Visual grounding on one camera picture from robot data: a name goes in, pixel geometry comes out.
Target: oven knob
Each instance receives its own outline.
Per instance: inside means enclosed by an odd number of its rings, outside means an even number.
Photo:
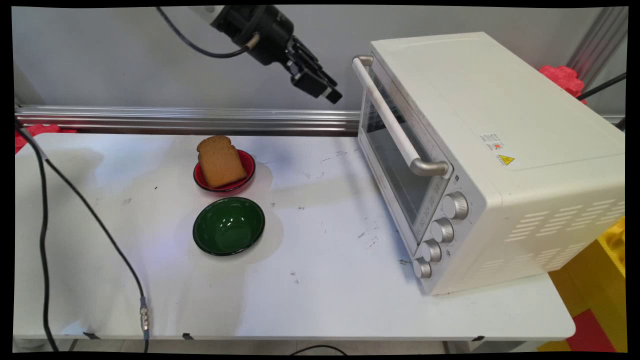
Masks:
[[[431,234],[439,243],[449,243],[453,240],[453,226],[445,218],[439,218],[431,223]]]
[[[442,198],[442,212],[448,218],[462,219],[467,217],[469,212],[469,206],[467,200],[461,192],[454,192],[444,196]]]
[[[440,246],[434,239],[423,241],[418,247],[418,250],[418,254],[422,255],[422,257],[430,263],[437,263],[438,261],[442,260],[442,252],[440,251]]]
[[[414,259],[413,272],[420,279],[429,279],[431,277],[431,265],[423,258]]]

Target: yellow warning sticker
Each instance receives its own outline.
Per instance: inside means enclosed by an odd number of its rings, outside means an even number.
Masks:
[[[500,156],[500,159],[505,165],[509,165],[513,160],[515,160],[514,158],[510,158],[509,156],[505,156],[505,155],[498,155],[498,156]]]

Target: oven door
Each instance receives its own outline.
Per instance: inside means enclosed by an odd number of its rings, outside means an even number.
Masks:
[[[414,255],[453,168],[379,61],[359,56],[353,67],[365,88],[358,139]]]

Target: gray wall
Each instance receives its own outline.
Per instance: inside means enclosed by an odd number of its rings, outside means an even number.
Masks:
[[[331,105],[291,86],[279,65],[202,56],[153,8],[12,8],[14,90],[25,104],[359,110],[351,58],[369,42],[484,31],[535,68],[565,65],[600,8],[279,5],[339,83]],[[211,51],[236,47],[187,8],[166,8]]]
[[[627,71],[627,38],[609,58],[602,71],[593,80],[591,88]],[[587,99],[587,106],[602,115],[623,115],[627,107],[627,80],[623,80]]]

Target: red object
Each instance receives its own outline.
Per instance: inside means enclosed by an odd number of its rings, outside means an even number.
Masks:
[[[29,134],[31,134],[31,136],[36,136],[37,134],[42,134],[42,133],[77,133],[77,130],[70,130],[70,129],[60,129],[60,126],[57,125],[42,125],[42,124],[38,124],[38,125],[34,125],[34,126],[29,126],[29,127],[25,127],[25,129],[27,129],[27,131],[29,131]],[[20,149],[27,145],[27,140],[25,140],[22,135],[20,135],[20,133],[15,130],[15,153],[17,154]]]
[[[578,73],[570,67],[545,65],[540,72],[574,97],[580,96],[584,89],[584,83],[578,80]]]
[[[591,310],[575,318],[575,334],[566,340],[571,351],[616,352]]]
[[[238,156],[240,156],[240,162],[242,163],[244,171],[246,171],[246,178],[234,181],[233,183],[226,184],[224,186],[219,186],[217,188],[210,188],[204,178],[204,174],[202,173],[202,169],[200,168],[200,163],[197,163],[196,167],[193,169],[193,179],[196,181],[196,184],[198,184],[199,187],[207,190],[208,192],[228,193],[233,190],[240,189],[253,177],[253,174],[255,173],[255,161],[253,160],[253,157],[251,157],[251,155],[242,150],[238,150]]]

